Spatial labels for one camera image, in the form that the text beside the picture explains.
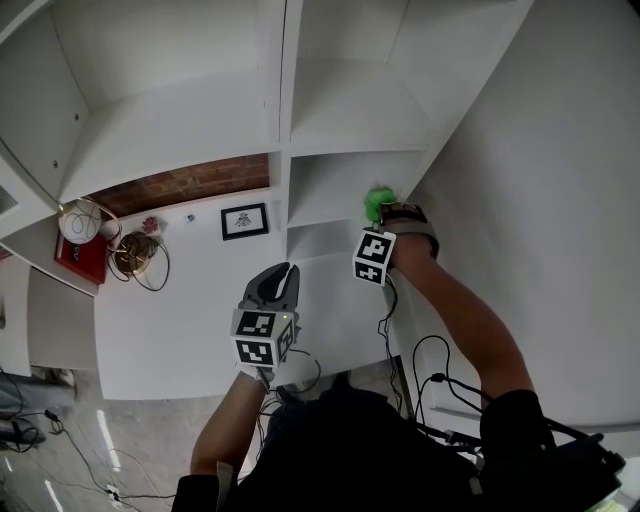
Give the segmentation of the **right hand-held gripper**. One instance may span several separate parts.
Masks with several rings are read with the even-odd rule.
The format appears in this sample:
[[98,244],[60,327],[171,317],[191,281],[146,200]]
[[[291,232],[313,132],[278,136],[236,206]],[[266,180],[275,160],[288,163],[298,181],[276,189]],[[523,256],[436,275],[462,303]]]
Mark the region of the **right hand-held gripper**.
[[413,203],[382,203],[379,220],[364,228],[352,256],[353,276],[360,281],[384,286],[392,268],[391,256],[399,235],[421,235],[429,240],[436,258],[440,244],[432,224],[422,209]]

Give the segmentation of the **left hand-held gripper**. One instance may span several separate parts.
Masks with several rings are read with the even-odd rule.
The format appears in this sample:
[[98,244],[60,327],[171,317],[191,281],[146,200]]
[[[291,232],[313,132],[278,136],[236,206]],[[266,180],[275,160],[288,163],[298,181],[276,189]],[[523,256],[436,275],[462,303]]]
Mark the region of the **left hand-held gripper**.
[[230,338],[238,368],[267,390],[297,343],[299,286],[297,265],[273,265],[249,281],[233,311]]

